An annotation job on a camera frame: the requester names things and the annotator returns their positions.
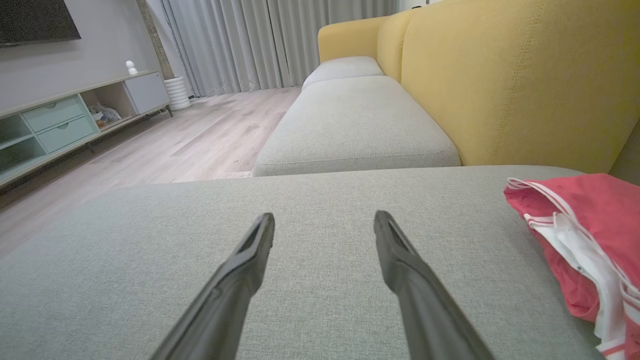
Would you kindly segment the black flat television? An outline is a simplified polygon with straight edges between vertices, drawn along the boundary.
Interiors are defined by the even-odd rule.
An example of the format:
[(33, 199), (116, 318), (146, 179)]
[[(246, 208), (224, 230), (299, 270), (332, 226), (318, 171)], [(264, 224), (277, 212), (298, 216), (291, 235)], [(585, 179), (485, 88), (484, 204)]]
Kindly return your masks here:
[(0, 48), (81, 38), (65, 0), (0, 0)]

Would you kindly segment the crumpled plastic bag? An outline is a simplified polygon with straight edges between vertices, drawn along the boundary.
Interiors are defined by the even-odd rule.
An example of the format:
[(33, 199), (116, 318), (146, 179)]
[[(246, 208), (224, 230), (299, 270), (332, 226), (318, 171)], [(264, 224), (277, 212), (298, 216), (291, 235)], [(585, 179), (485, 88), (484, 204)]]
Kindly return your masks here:
[(110, 125), (111, 123), (117, 122), (122, 119), (121, 115), (116, 109), (105, 107), (101, 104), (89, 105), (87, 107), (93, 120), (99, 129)]

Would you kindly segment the pale green TV cabinet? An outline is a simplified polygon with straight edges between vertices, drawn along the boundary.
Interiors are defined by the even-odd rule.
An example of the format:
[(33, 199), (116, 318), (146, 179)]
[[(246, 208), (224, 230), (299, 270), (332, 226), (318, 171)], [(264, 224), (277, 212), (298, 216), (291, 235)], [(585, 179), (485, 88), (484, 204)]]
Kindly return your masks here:
[[(156, 112), (169, 110), (170, 102), (164, 107), (157, 107), (143, 114), (137, 114), (133, 101), (125, 87), (124, 82), (127, 79), (155, 72), (160, 73), (159, 71), (142, 71), (135, 75), (128, 75), (84, 88), (74, 89), (61, 95), (50, 96), (33, 102), (32, 104), (0, 110), (0, 188), (9, 183), (13, 183), (74, 150), (78, 150), (78, 148), (82, 146), (89, 146), (93, 141), (125, 125), (129, 125), (134, 121), (155, 114)], [(22, 113), (70, 97), (76, 97), (84, 115), (66, 122), (76, 120), (80, 117), (86, 117), (90, 125), (93, 126), (94, 134), (54, 153), (48, 153), (36, 136), (58, 125), (34, 133), (22, 117)], [(99, 129), (88, 109), (89, 105), (97, 104), (115, 109), (119, 112), (122, 119)]]

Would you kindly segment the medium grey sofa seat cushion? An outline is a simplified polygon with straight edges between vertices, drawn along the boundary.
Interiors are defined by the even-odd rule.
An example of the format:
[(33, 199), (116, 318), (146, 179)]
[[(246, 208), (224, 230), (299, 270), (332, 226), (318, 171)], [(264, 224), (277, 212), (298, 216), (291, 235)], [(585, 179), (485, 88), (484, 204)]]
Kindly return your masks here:
[(254, 177), (414, 167), (457, 167), (441, 126), (389, 76), (322, 80), (284, 114)]

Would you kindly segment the grey pleated curtain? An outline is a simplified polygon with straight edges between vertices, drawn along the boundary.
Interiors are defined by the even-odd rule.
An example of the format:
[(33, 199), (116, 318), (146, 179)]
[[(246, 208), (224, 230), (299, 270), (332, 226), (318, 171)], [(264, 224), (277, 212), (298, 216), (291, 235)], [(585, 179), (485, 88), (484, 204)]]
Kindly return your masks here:
[(144, 0), (167, 79), (188, 96), (302, 85), (320, 63), (326, 25), (388, 16), (399, 0)]

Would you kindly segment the red and white shirt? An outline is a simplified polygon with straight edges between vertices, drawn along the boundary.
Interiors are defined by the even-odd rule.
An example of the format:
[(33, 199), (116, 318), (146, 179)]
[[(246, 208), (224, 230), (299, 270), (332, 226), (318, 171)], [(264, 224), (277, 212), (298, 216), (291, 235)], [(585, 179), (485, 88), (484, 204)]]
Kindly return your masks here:
[(640, 360), (640, 251), (599, 244), (571, 216), (525, 214), (547, 253), (567, 309), (594, 324), (605, 360)]

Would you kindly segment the red white striped jersey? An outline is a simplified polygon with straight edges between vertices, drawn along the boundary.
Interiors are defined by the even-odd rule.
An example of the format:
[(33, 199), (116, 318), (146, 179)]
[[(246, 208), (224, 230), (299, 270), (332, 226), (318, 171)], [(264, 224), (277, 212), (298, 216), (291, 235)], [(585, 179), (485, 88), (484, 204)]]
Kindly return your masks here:
[(530, 224), (567, 223), (640, 294), (640, 186), (604, 173), (509, 178), (503, 194)]

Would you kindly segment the small grey sofa seat cushion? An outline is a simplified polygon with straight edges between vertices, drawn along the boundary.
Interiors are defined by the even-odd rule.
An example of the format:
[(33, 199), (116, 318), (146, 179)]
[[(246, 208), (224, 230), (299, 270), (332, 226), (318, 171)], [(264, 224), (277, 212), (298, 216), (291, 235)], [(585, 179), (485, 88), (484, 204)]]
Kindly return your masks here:
[(304, 80), (301, 88), (304, 90), (309, 85), (322, 81), (383, 75), (382, 69), (372, 57), (363, 55), (342, 57), (322, 62)]

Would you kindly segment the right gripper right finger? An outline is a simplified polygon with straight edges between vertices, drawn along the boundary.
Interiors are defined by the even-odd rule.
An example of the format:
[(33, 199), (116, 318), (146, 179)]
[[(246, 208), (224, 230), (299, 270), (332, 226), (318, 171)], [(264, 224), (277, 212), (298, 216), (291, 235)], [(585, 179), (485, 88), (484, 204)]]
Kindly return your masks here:
[(375, 212), (374, 233), (382, 278), (397, 296), (411, 360), (495, 360), (386, 210)]

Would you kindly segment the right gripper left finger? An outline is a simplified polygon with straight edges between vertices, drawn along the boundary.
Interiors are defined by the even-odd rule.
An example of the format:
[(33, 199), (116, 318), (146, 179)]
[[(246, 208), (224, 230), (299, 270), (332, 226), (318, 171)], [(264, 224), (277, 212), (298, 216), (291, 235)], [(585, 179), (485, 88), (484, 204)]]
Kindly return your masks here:
[(235, 360), (250, 301), (265, 277), (274, 232), (274, 215), (259, 215), (150, 360)]

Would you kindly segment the pale green cabinet drawer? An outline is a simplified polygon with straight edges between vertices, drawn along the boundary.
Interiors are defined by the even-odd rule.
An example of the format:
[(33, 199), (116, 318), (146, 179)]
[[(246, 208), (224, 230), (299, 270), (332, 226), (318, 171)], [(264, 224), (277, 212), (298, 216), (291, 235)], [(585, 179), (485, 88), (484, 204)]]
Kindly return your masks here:
[(51, 102), (22, 113), (23, 119), (34, 133), (62, 125), (66, 121), (84, 115), (85, 112), (75, 96)]
[(46, 152), (52, 154), (92, 136), (94, 133), (94, 128), (89, 120), (82, 116), (37, 134), (36, 137)]

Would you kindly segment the grey cabinet door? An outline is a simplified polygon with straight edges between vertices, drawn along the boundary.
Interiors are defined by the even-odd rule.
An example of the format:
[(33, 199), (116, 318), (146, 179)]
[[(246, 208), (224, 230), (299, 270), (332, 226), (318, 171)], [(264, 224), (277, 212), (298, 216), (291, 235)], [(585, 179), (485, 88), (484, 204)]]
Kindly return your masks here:
[(153, 72), (124, 81), (126, 91), (138, 115), (169, 104), (169, 95), (160, 73)]

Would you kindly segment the yellow sofa backrest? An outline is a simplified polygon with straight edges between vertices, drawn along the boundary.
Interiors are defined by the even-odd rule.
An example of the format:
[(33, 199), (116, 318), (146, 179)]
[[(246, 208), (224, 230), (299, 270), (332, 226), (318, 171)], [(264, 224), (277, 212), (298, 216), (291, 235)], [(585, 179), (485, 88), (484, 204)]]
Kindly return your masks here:
[(373, 57), (464, 166), (608, 173), (640, 120), (640, 0), (441, 0), (317, 44), (321, 62)]

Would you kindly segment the tall plant in white pot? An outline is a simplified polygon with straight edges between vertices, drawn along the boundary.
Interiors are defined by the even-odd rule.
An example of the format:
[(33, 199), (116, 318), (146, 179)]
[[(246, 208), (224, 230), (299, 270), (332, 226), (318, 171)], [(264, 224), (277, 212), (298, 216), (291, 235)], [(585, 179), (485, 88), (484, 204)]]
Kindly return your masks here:
[(185, 66), (166, 6), (169, 0), (135, 0), (157, 57), (160, 75), (169, 96), (169, 109), (182, 111), (192, 105), (190, 88), (185, 79)]

